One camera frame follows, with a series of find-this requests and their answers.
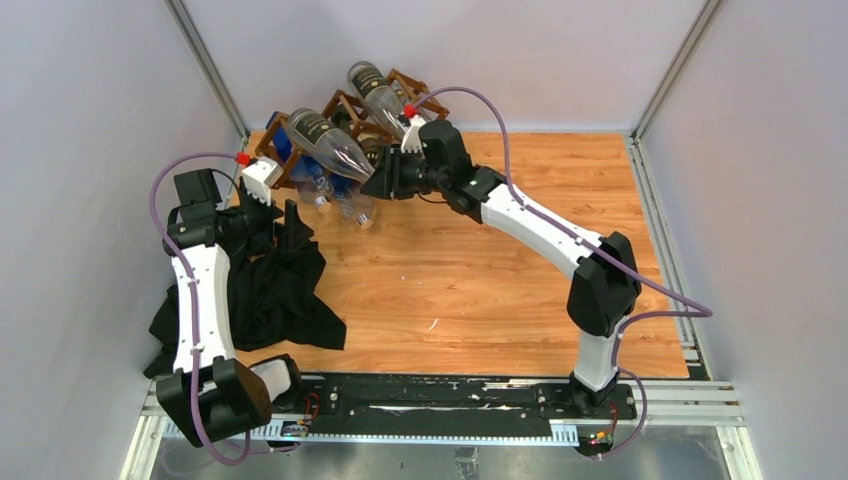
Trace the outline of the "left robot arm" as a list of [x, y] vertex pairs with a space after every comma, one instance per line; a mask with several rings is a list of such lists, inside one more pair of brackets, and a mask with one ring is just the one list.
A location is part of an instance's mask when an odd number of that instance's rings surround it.
[[169, 212], [163, 243], [177, 280], [177, 352], [173, 373], [157, 382], [156, 395], [195, 447], [263, 427], [274, 408], [293, 413], [306, 400], [289, 355], [246, 366], [237, 359], [230, 327], [231, 254], [272, 246], [276, 219], [296, 211], [292, 205], [281, 210], [272, 199], [280, 176], [276, 165], [247, 167], [238, 184], [245, 201], [226, 209], [218, 206], [222, 198], [212, 170], [174, 178], [180, 204]]

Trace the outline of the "clear bottle dark label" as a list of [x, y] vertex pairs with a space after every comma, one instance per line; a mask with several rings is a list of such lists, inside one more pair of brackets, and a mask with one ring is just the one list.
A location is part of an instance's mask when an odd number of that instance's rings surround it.
[[288, 116], [287, 126], [290, 141], [326, 170], [359, 183], [375, 174], [359, 144], [315, 110], [296, 109]]
[[402, 141], [409, 126], [407, 120], [401, 119], [405, 105], [383, 73], [373, 63], [359, 61], [348, 70], [347, 80], [369, 117]]

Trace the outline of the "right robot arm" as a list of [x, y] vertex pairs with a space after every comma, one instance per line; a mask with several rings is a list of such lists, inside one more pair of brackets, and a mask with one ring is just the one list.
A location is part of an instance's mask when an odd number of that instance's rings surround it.
[[532, 202], [505, 174], [474, 163], [446, 120], [425, 124], [418, 138], [418, 149], [367, 141], [375, 173], [362, 193], [382, 200], [438, 193], [454, 212], [512, 236], [568, 277], [566, 311], [580, 331], [569, 402], [584, 417], [609, 412], [619, 336], [642, 291], [627, 273], [636, 267], [631, 242], [619, 232], [603, 236], [578, 227]]

